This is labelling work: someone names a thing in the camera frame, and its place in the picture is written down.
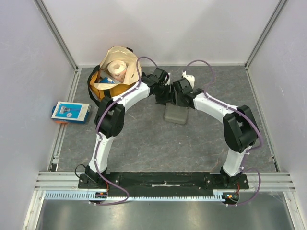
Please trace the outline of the grey plastic tool case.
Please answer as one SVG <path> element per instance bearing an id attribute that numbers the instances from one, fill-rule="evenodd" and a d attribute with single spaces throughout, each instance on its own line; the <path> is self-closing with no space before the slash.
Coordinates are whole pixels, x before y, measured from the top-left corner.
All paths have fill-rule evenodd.
<path id="1" fill-rule="evenodd" d="M 167 103 L 165 106 L 164 120 L 170 123 L 184 125 L 187 122 L 189 109 Z"/>

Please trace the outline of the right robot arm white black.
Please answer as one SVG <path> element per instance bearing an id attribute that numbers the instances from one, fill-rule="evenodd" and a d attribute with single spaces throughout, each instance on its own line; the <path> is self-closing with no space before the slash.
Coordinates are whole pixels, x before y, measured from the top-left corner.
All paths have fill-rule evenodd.
<path id="1" fill-rule="evenodd" d="M 226 161 L 220 169 L 220 184 L 232 188 L 243 172 L 243 159 L 255 142 L 263 142 L 251 109 L 236 107 L 210 96 L 202 89 L 193 89 L 189 80 L 181 78 L 173 83 L 176 104 L 204 112 L 223 124 L 228 146 Z"/>

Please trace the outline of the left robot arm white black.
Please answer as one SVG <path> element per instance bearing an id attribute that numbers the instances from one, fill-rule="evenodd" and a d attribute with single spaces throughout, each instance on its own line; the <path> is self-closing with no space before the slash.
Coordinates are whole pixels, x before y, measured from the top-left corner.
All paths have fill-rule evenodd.
<path id="1" fill-rule="evenodd" d="M 150 95 L 163 97 L 169 91 L 169 87 L 169 74 L 156 68 L 153 74 L 141 77 L 124 93 L 113 98 L 105 96 L 101 100 L 95 117 L 94 152 L 84 174 L 93 187 L 101 188 L 106 182 L 103 173 L 107 169 L 107 159 L 113 140 L 123 129 L 125 112 Z"/>

